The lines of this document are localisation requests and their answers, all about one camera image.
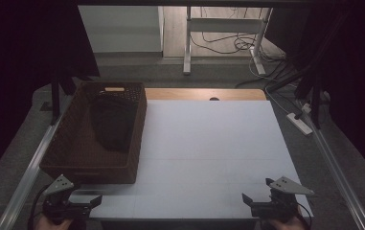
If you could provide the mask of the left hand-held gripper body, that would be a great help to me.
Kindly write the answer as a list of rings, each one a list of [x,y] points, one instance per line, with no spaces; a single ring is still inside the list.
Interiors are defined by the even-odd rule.
[[[73,203],[69,200],[74,183],[61,174],[43,192],[45,199],[42,213],[54,224],[65,219],[86,219],[91,210],[85,208],[88,203]]]

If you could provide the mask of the aluminium rail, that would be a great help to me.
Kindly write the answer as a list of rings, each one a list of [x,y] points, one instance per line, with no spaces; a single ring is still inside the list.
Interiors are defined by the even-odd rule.
[[[64,96],[63,99],[58,102],[57,115],[53,115],[53,122],[47,127],[43,138],[34,152],[32,160],[30,161],[26,171],[24,171],[4,213],[0,218],[0,230],[12,230],[15,225],[15,222],[18,219],[27,197],[37,179],[38,173],[40,172],[39,164],[42,157],[44,156],[46,149],[57,130],[62,113],[68,107],[71,99],[71,96]]]
[[[356,192],[351,183],[343,173],[334,153],[327,142],[323,132],[312,121],[311,114],[304,111],[304,120],[313,131],[313,138],[320,150],[329,171],[336,183],[336,186],[346,201],[347,207],[354,219],[354,222],[359,230],[365,230],[365,209],[362,206]]]

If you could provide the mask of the white cabinet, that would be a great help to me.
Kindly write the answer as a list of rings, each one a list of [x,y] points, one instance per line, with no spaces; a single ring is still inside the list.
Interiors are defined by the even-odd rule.
[[[94,53],[161,53],[162,7],[79,6]]]

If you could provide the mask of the wooden table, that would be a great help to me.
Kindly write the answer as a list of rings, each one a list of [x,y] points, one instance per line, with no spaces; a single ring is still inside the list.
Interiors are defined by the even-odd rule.
[[[216,89],[216,88],[147,88],[148,100],[196,100],[210,101],[265,101],[261,89]]]

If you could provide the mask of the brown woven basket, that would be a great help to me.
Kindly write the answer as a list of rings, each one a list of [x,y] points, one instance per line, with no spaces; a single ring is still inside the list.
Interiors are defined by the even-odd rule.
[[[89,107],[95,97],[108,94],[138,104],[127,152],[105,149],[95,138]],[[83,82],[64,112],[40,169],[51,177],[65,175],[82,184],[133,184],[136,181],[147,112],[141,82]]]

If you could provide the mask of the white desk frame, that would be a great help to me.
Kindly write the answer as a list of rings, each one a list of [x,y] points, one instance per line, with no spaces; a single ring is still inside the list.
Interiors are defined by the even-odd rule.
[[[249,52],[258,74],[265,75],[265,70],[261,63],[260,50],[271,13],[271,8],[262,8],[259,18],[192,17],[192,8],[188,7],[183,73],[185,75],[191,74],[191,44],[194,41],[192,33],[229,33],[237,36],[254,36],[249,46]]]

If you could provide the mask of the person's right hand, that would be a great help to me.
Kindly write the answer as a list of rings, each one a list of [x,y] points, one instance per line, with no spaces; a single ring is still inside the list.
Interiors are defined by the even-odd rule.
[[[300,220],[300,214],[296,215],[287,222],[281,222],[277,219],[268,221],[276,230],[307,230],[304,223]]]

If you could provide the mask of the dark curtain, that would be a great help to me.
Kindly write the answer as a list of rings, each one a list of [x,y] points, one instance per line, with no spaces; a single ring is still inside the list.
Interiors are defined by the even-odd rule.
[[[36,89],[57,78],[72,91],[73,77],[98,75],[79,0],[0,0],[0,158]]]
[[[331,97],[330,114],[365,159],[365,0],[349,0],[349,13],[318,72]],[[265,37],[301,69],[337,15],[333,7],[273,10]]]

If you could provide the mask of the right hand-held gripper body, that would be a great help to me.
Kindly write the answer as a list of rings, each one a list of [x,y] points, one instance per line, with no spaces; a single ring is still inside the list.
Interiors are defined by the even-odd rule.
[[[251,213],[255,218],[277,219],[287,222],[292,219],[298,211],[297,195],[311,196],[314,191],[304,187],[298,182],[282,176],[271,184],[270,200],[268,202],[256,202],[253,200]]]

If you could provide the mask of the white power strip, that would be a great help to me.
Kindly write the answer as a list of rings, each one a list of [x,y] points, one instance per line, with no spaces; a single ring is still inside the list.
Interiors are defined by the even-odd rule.
[[[305,122],[303,122],[300,118],[297,118],[294,113],[289,113],[289,114],[286,115],[286,117],[304,135],[308,136],[312,133],[312,129]]]

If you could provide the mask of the white table mat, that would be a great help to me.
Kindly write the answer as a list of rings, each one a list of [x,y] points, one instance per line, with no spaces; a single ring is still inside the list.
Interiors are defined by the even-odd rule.
[[[282,176],[299,178],[270,102],[151,100],[135,183],[71,198],[101,196],[94,219],[248,219],[241,197],[267,201]]]

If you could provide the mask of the person's left hand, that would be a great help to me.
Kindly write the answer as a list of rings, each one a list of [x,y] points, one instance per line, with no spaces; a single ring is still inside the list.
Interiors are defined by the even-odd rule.
[[[71,223],[71,219],[65,219],[61,224],[54,224],[45,216],[41,216],[34,225],[34,230],[68,230]]]

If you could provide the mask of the black stand post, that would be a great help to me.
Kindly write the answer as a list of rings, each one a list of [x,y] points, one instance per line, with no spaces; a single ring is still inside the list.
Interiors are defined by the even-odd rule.
[[[53,126],[60,115],[60,100],[59,100],[59,79],[58,74],[52,75],[51,80],[51,93],[52,93],[52,121],[51,125]]]
[[[311,120],[314,126],[319,129],[319,104],[320,104],[321,75],[317,73],[312,87],[311,96]]]

